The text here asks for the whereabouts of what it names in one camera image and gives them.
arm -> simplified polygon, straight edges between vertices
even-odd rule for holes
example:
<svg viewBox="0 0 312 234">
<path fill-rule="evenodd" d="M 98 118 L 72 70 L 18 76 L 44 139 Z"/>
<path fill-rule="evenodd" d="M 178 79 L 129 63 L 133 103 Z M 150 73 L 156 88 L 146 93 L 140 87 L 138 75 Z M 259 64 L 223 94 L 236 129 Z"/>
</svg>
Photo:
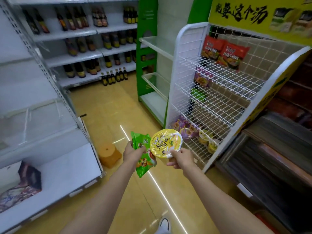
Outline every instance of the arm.
<svg viewBox="0 0 312 234">
<path fill-rule="evenodd" d="M 193 161 L 191 151 L 171 151 L 173 161 L 167 163 L 183 174 L 193 185 L 214 224 L 222 234 L 273 234 L 244 206 L 220 190 L 206 177 Z"/>
<path fill-rule="evenodd" d="M 128 185 L 136 164 L 145 147 L 134 150 L 128 142 L 124 150 L 124 162 L 99 193 L 88 201 L 60 234 L 106 234 L 112 224 L 117 208 Z"/>
</svg>

green snack package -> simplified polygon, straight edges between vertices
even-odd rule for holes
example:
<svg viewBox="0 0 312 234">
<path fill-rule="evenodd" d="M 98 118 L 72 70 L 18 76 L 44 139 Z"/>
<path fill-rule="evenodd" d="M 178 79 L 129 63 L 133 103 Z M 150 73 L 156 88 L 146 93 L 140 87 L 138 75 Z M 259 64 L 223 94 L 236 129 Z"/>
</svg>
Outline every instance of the green snack package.
<svg viewBox="0 0 312 234">
<path fill-rule="evenodd" d="M 142 135 L 140 133 L 134 133 L 133 131 L 131 131 L 131 137 L 134 149 L 141 148 L 144 145 L 146 147 L 146 153 L 142 154 L 142 157 L 136 166 L 137 174 L 141 178 L 151 167 L 157 165 L 156 158 L 149 149 L 151 137 L 149 134 Z"/>
</svg>

floor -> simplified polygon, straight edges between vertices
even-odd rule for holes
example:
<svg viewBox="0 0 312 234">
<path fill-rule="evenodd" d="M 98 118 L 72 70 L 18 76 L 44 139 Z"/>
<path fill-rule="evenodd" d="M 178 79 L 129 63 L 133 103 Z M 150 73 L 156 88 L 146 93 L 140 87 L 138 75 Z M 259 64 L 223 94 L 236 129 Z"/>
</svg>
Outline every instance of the floor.
<svg viewBox="0 0 312 234">
<path fill-rule="evenodd" d="M 131 131 L 152 136 L 161 130 L 153 116 L 138 102 L 135 74 L 129 74 L 128 81 L 115 85 L 104 87 L 101 82 L 95 82 L 81 86 L 72 90 L 71 98 L 77 114 L 87 114 L 83 119 L 95 148 L 103 142 L 111 142 L 122 153 Z M 73 198 L 58 202 L 17 234 L 58 233 L 121 163 L 118 161 L 113 169 L 104 168 L 107 175 L 100 182 Z M 216 168 L 206 175 L 226 193 L 235 188 Z M 219 233 L 182 171 L 158 160 L 158 165 L 142 178 L 133 173 L 109 234 L 154 233 L 163 215 L 170 219 L 173 234 Z"/>
</svg>

orange stool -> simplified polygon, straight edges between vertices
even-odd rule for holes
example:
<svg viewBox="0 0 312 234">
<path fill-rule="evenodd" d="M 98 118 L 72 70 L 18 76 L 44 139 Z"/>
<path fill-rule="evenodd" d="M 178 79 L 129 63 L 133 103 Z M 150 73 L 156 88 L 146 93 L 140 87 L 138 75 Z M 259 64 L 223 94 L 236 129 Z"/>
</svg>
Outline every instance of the orange stool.
<svg viewBox="0 0 312 234">
<path fill-rule="evenodd" d="M 118 159 L 122 158 L 122 154 L 116 149 L 112 143 L 105 143 L 97 149 L 101 164 L 107 168 L 112 168 Z"/>
</svg>

hand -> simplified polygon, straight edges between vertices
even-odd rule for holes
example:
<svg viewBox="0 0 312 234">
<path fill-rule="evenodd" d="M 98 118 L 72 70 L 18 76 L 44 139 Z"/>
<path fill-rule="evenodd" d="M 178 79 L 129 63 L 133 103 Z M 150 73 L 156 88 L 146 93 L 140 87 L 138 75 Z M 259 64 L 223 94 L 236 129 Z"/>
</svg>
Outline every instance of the hand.
<svg viewBox="0 0 312 234">
<path fill-rule="evenodd" d="M 186 169 L 190 166 L 195 165 L 194 157 L 191 151 L 182 148 L 180 151 L 171 150 L 173 158 L 169 159 L 167 166 L 174 167 L 175 169 Z"/>
<path fill-rule="evenodd" d="M 133 166 L 133 171 L 136 168 L 136 164 L 140 160 L 143 153 L 146 153 L 146 148 L 143 146 L 139 149 L 134 149 L 132 147 L 132 141 L 129 141 L 124 149 L 124 162 L 128 163 L 128 165 Z"/>
</svg>

